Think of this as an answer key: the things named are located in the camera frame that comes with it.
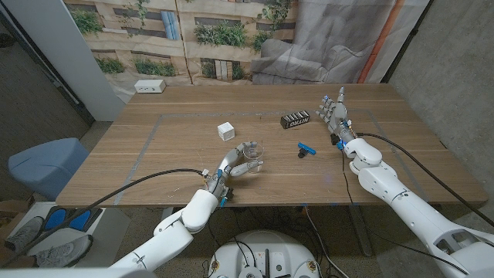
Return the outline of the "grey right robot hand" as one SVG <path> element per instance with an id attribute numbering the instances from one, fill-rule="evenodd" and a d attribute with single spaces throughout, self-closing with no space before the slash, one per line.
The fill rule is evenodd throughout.
<path id="1" fill-rule="evenodd" d="M 344 87 L 340 88 L 337 100 L 325 96 L 321 101 L 323 104 L 320 105 L 320 110 L 317 110 L 316 114 L 326 123 L 330 132 L 331 144 L 343 150 L 347 143 L 357 137 L 350 130 L 347 108 L 343 103 Z"/>

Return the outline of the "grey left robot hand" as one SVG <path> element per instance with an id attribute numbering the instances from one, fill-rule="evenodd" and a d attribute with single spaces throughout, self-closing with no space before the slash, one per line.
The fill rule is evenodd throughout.
<path id="1" fill-rule="evenodd" d="M 205 190 L 218 198 L 221 207 L 233 196 L 233 189 L 226 185 L 230 177 L 260 171 L 263 152 L 258 154 L 259 147 L 256 141 L 242 142 L 224 156 L 212 175 L 205 176 Z"/>

